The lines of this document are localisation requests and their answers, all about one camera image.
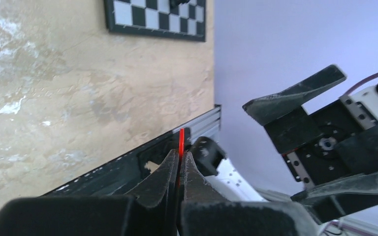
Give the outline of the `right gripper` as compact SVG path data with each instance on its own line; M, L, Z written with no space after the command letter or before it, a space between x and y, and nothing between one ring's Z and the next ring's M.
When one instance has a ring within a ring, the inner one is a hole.
M310 188L291 199L317 223L378 205L378 73L312 114L303 108L346 78L332 64L243 105L264 126L296 180Z

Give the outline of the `red key tag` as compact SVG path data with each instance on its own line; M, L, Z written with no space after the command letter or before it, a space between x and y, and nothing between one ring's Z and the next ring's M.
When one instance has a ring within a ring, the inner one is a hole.
M179 131L179 161L182 161L185 151L185 129L181 128Z

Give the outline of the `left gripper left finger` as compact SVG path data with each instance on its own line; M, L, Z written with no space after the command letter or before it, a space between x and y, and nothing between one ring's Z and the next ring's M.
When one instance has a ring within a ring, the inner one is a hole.
M179 156L169 152L123 195L14 199L0 210L0 236L164 236L176 232Z

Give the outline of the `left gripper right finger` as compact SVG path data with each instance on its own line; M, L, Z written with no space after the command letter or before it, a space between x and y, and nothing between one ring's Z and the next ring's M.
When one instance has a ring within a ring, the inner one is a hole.
M184 236L315 236L317 227L295 202L230 201L184 155L180 224Z

